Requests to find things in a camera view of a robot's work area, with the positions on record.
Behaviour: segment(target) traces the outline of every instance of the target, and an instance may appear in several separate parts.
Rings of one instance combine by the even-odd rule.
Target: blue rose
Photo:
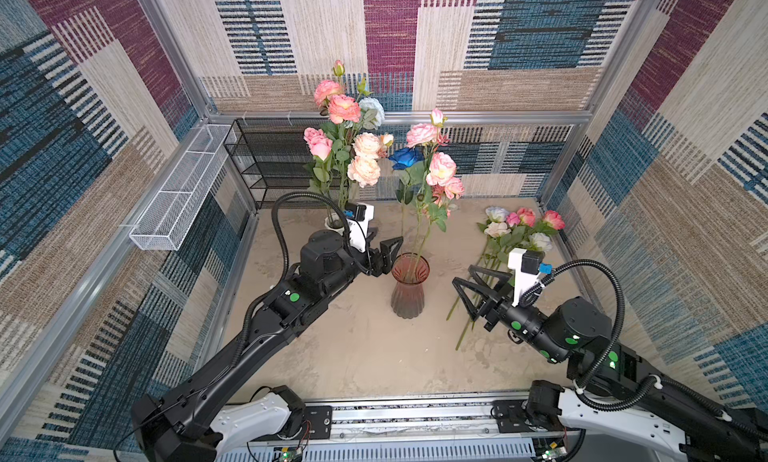
[[[418,161],[424,160],[424,155],[421,150],[405,147],[400,150],[395,150],[395,153],[389,157],[389,160],[395,163],[395,165],[392,166],[394,170],[404,170]]]

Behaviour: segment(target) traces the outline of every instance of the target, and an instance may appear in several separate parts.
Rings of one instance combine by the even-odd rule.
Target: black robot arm
[[[366,238],[366,250],[360,252],[350,247],[348,228],[343,236],[330,230],[315,232],[301,249],[300,263],[289,267],[276,215],[284,201],[297,197],[320,200],[344,219],[331,200],[311,192],[286,194],[275,202],[273,222],[283,248],[283,278],[254,300],[244,330],[200,370],[159,399],[146,394],[131,409],[139,447],[151,462],[214,460],[221,436],[210,428],[211,422],[237,390],[270,357],[307,330],[358,274],[378,277],[392,270],[402,237],[381,242],[379,249],[368,247],[370,238]],[[354,213],[354,204],[351,206],[346,208]],[[303,409],[300,399],[286,391],[289,393],[282,397],[289,407]],[[296,407],[291,407],[291,400]],[[283,431],[292,435],[300,422],[300,418],[291,420]]]

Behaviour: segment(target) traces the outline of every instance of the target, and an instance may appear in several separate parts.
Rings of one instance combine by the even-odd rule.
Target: artificial flower
[[[331,153],[331,148],[325,144],[315,144],[310,148],[310,153],[313,156],[318,156],[321,160],[325,160]]]
[[[360,109],[368,112],[369,110],[373,110],[376,115],[373,117],[373,128],[378,129],[381,124],[384,123],[384,107],[382,107],[382,104],[374,99],[373,97],[366,97],[363,100],[360,100]]]
[[[451,178],[456,175],[456,162],[451,159],[451,156],[443,153],[436,152],[432,156],[432,161],[429,163],[429,174],[427,174],[427,183],[430,186],[443,186],[445,187]]]
[[[344,89],[341,88],[336,82],[332,80],[324,80],[317,85],[315,89],[315,104],[318,107],[322,106],[326,102],[326,99],[331,96],[340,95],[344,93]]]
[[[536,222],[536,215],[528,207],[519,208],[518,216],[520,217],[520,222],[526,226],[533,227],[533,224]]]
[[[333,75],[337,77],[341,77],[344,75],[344,64],[340,60],[337,60],[335,64],[333,64]]]
[[[483,231],[486,236],[501,237],[504,234],[509,234],[512,230],[507,227],[506,222],[491,222]]]
[[[519,223],[520,223],[520,216],[518,216],[514,212],[507,216],[507,225],[508,226],[510,226],[510,227],[516,226]]]
[[[544,222],[548,226],[556,230],[560,230],[561,228],[565,227],[565,222],[563,222],[563,218],[560,217],[560,214],[558,214],[554,210],[547,210],[544,213]]]
[[[459,198],[464,195],[464,185],[458,177],[452,177],[446,184],[446,197]]]
[[[485,209],[485,215],[491,220],[491,222],[505,222],[509,215],[509,210],[502,207],[488,207]]]
[[[331,96],[328,113],[333,123],[341,123],[345,120],[360,121],[360,106],[348,96]]]
[[[418,161],[424,160],[424,155],[421,150],[403,147],[402,149],[395,150],[395,153],[389,156],[389,160],[395,163],[392,166],[392,170],[404,170]]]
[[[536,248],[542,252],[549,252],[552,250],[552,240],[547,237],[546,234],[542,234],[541,232],[531,234],[531,244],[536,246]]]
[[[379,149],[381,148],[381,139],[370,132],[363,132],[355,137],[355,154],[369,159],[379,158]]]
[[[406,142],[408,142],[408,147],[416,147],[434,140],[437,134],[437,127],[431,123],[417,123],[411,126],[411,129],[406,134]]]
[[[442,127],[442,124],[446,121],[446,116],[438,108],[433,109],[429,117],[432,118],[432,124],[437,127]]]
[[[358,181],[360,187],[374,186],[379,181],[381,169],[376,160],[369,157],[356,156],[347,167],[347,176],[350,180]]]
[[[391,133],[386,133],[383,136],[381,136],[382,145],[384,147],[390,147],[395,141],[395,136]]]

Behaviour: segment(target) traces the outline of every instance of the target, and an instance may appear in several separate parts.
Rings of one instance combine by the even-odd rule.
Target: white rose
[[[542,234],[541,232],[536,232],[531,235],[531,244],[543,252],[552,250],[552,240],[547,237],[546,234]]]
[[[384,107],[382,107],[382,104],[378,100],[373,97],[366,97],[365,99],[360,100],[357,105],[360,106],[361,110],[366,112],[369,110],[376,112],[376,115],[372,120],[374,129],[378,129],[381,124],[384,123]]]
[[[347,177],[350,180],[356,180],[360,187],[374,186],[379,181],[381,169],[376,160],[368,157],[357,156],[346,170]]]
[[[485,215],[491,219],[491,222],[506,222],[509,210],[501,207],[488,207],[485,209]]]
[[[369,159],[379,158],[381,139],[370,132],[363,132],[355,137],[355,155]]]
[[[486,236],[501,237],[512,232],[506,222],[491,222],[484,230]]]

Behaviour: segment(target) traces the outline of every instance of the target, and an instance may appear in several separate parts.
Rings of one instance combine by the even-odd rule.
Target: bouquet
[[[333,66],[333,74],[342,81],[344,65],[340,60]],[[376,130],[384,122],[382,104],[369,97],[371,92],[366,87],[366,80],[361,80],[357,84],[358,95],[352,98],[344,93],[340,83],[321,82],[315,89],[315,103],[320,114],[330,120],[320,124],[319,129],[304,130],[304,140],[312,154],[312,162],[305,166],[310,173],[309,190],[328,197],[333,180],[338,178],[341,210],[350,198],[352,180],[360,187],[374,186],[379,181],[381,170],[377,160],[386,157],[388,147],[394,142],[389,134],[360,133],[363,129]],[[330,209],[328,223],[333,228],[343,227]]]
[[[485,223],[477,222],[478,228],[485,234],[485,247],[475,265],[492,270],[502,269],[504,272],[507,271],[509,253],[514,248],[549,252],[552,250],[550,236],[556,235],[558,230],[565,227],[562,217],[554,210],[547,210],[544,217],[538,221],[534,212],[527,207],[521,207],[516,212],[510,212],[503,207],[488,207],[485,209],[485,215]],[[490,278],[490,275],[485,275],[483,280],[488,283]],[[451,318],[458,301],[459,298],[456,297],[446,320]],[[458,338],[456,350],[461,346],[468,326],[469,320]]]
[[[462,180],[456,177],[456,163],[448,154],[439,151],[449,142],[447,136],[440,133],[447,118],[438,109],[434,109],[430,117],[432,123],[412,126],[406,135],[407,146],[389,157],[395,163],[392,168],[400,177],[396,198],[402,204],[401,233],[405,231],[406,207],[413,206],[416,213],[416,237],[411,250],[416,254],[416,262],[412,265],[414,271],[432,226],[445,232],[451,210],[456,208],[453,201],[464,195]],[[419,243],[424,224],[426,233]]]

